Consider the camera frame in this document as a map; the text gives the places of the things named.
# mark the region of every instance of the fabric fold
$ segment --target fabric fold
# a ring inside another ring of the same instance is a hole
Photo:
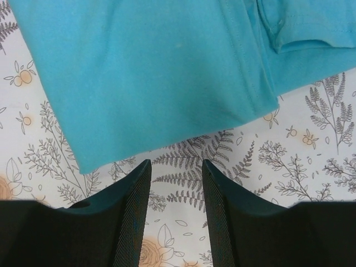
[[[286,1],[271,2],[276,17],[264,0],[9,2],[84,174],[246,124],[281,93],[356,66],[346,38],[311,49],[316,28],[302,47],[293,21],[272,32],[266,20],[282,25]]]

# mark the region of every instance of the patterned fabric surface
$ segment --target patterned fabric surface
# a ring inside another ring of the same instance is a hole
[[[203,159],[279,205],[356,198],[356,70],[282,95],[278,110],[248,125],[80,175],[13,14],[3,1],[0,63],[0,199],[36,199],[66,207],[151,159],[140,267],[212,266],[202,194]]]

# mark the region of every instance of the white tablecloth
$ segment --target white tablecloth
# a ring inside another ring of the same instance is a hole
[[[80,175],[16,21],[9,10],[0,15],[1,199],[68,206],[151,159],[141,267],[212,266],[202,194],[203,159],[279,205],[355,199],[356,70],[281,96],[278,110],[242,127]]]

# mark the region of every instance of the folded shirt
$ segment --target folded shirt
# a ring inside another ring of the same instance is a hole
[[[356,66],[351,0],[9,2],[81,173]]]

